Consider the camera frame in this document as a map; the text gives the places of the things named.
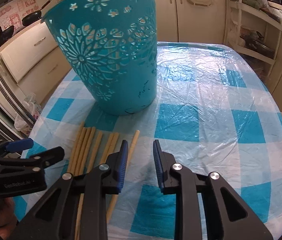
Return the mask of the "person left hand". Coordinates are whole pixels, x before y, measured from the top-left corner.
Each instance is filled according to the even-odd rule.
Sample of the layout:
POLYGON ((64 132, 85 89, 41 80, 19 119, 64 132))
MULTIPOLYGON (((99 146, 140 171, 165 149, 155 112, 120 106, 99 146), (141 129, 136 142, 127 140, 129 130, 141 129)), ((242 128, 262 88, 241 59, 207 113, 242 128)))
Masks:
POLYGON ((13 198, 0 199, 0 237, 8 239, 18 224, 13 198))

